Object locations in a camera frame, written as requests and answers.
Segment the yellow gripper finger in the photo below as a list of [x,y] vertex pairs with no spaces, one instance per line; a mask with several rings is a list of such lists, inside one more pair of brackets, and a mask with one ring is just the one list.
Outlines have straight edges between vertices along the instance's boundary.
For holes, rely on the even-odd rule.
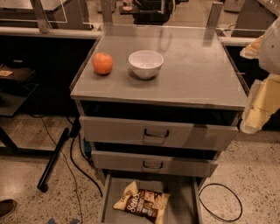
[[255,134],[279,109],[280,75],[271,73],[263,81],[255,80],[241,118],[241,131],[246,134]]
[[260,45],[262,43],[263,36],[260,36],[256,40],[254,40],[252,43],[244,47],[240,55],[245,58],[245,59],[258,59],[259,58],[259,50],[260,50]]

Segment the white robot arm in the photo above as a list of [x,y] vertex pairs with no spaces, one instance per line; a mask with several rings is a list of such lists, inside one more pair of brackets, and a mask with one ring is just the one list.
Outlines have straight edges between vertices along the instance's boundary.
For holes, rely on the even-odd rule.
[[254,81],[241,117],[241,131],[255,134],[280,109],[280,17],[262,36],[244,47],[240,55],[258,59],[259,67],[269,73],[263,81]]

